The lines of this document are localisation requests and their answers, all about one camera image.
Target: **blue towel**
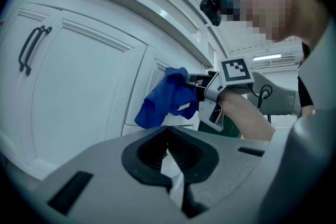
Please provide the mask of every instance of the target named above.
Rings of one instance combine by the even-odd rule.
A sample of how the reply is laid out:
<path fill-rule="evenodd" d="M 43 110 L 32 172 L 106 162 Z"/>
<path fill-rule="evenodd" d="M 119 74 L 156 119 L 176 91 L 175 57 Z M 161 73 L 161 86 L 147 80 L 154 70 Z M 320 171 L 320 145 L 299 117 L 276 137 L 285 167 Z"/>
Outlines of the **blue towel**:
<path fill-rule="evenodd" d="M 191 119 L 198 110 L 198 100 L 195 89 L 184 84 L 187 74 L 184 67 L 166 68 L 164 79 L 143 101 L 135 123 L 144 129 L 158 127 L 168 113 Z M 178 111 L 180 106 L 188 103 L 187 108 Z"/>

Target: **black cable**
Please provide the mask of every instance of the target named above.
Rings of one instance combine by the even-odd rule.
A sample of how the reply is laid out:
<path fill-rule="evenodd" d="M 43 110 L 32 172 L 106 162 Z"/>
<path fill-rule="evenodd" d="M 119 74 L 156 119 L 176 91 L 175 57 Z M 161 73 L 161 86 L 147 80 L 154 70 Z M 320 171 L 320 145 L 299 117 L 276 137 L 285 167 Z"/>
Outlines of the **black cable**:
<path fill-rule="evenodd" d="M 264 86 L 262 86 L 261 89 L 260 89 L 260 94 L 259 94 L 259 96 L 256 95 L 256 94 L 254 93 L 252 87 L 250 87 L 250 89 L 251 89 L 251 92 L 253 93 L 253 95 L 254 95 L 256 98 L 258 98 L 258 110 L 260 111 L 261 103 L 263 102 L 263 100 L 269 98 L 269 97 L 272 95 L 272 93 L 273 93 L 273 88 L 272 88 L 270 85 L 267 85 L 267 84 L 264 85 Z"/>

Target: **cabinet door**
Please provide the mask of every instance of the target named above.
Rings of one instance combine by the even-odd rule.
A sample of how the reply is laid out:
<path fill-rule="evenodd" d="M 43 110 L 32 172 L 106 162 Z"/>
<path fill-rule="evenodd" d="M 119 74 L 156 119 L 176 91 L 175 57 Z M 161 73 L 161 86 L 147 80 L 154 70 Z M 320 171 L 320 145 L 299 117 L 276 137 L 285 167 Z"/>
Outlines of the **cabinet door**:
<path fill-rule="evenodd" d="M 186 62 L 181 65 L 152 47 L 147 47 L 132 91 L 125 121 L 126 125 L 136 125 L 134 119 L 140 111 L 144 98 L 164 78 L 165 69 L 167 67 L 179 68 L 181 66 L 184 66 L 189 73 L 200 73 L 201 71 L 200 63 L 199 65 L 194 65 Z M 197 112 L 190 120 L 182 116 L 168 114 L 162 125 L 192 125 L 196 118 Z"/>
<path fill-rule="evenodd" d="M 67 11 L 52 27 L 55 37 L 36 82 L 27 83 L 21 96 L 29 100 L 22 128 L 30 130 L 30 165 L 45 174 L 90 145 L 121 135 L 146 48 L 108 25 Z"/>
<path fill-rule="evenodd" d="M 20 72 L 18 58 L 28 36 L 35 27 L 48 25 L 60 11 L 34 4 L 23 4 L 1 29 L 0 44 L 0 149 L 17 166 L 24 169 L 24 153 L 19 134 L 18 112 L 22 108 L 19 93 L 27 78 Z M 27 55 L 34 33 L 21 59 Z"/>

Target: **black cabinet handle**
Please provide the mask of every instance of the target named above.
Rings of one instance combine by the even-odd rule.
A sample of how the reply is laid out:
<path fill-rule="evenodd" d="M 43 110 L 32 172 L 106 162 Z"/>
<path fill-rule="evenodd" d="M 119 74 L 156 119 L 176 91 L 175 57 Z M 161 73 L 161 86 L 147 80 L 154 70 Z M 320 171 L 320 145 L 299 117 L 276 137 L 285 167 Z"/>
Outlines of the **black cabinet handle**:
<path fill-rule="evenodd" d="M 37 30 L 39 30 L 39 27 L 35 27 L 35 28 L 33 29 L 33 31 L 31 31 L 30 35 L 28 36 L 26 42 L 23 44 L 23 47 L 22 47 L 22 49 L 21 49 L 21 52 L 20 52 L 20 55 L 19 55 L 19 64 L 20 64 L 20 71 L 21 71 L 21 72 L 22 72 L 23 69 L 25 68 L 25 64 L 21 61 L 22 55 L 23 55 L 23 53 L 25 52 L 25 50 L 26 50 L 26 48 L 27 48 L 27 45 L 28 45 L 28 43 L 30 42 L 30 40 L 31 40 L 31 38 L 32 38 L 32 36 L 33 36 L 33 34 L 34 34 Z"/>
<path fill-rule="evenodd" d="M 38 40 L 40 39 L 43 32 L 46 32 L 46 34 L 48 35 L 51 32 L 52 27 L 48 27 L 47 29 L 45 29 L 45 26 L 42 25 L 41 27 L 38 27 L 38 30 L 39 30 L 39 33 L 36 36 L 36 38 L 34 39 L 32 45 L 30 46 L 30 48 L 28 50 L 28 53 L 27 53 L 27 56 L 26 56 L 26 59 L 25 59 L 25 67 L 26 67 L 26 75 L 27 76 L 29 76 L 30 72 L 32 71 L 32 68 L 28 65 L 28 61 L 30 59 L 30 56 L 32 55 L 32 52 L 33 52 Z"/>

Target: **ceiling light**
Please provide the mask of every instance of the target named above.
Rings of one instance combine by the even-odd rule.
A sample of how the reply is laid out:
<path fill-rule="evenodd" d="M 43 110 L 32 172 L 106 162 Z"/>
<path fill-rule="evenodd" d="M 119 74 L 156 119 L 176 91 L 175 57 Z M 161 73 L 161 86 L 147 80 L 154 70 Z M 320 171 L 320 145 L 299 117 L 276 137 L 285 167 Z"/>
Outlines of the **ceiling light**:
<path fill-rule="evenodd" d="M 273 55 L 266 55 L 260 57 L 253 57 L 253 61 L 260 61 L 260 60 L 268 60 L 268 59 L 275 59 L 281 58 L 281 54 L 273 54 Z"/>

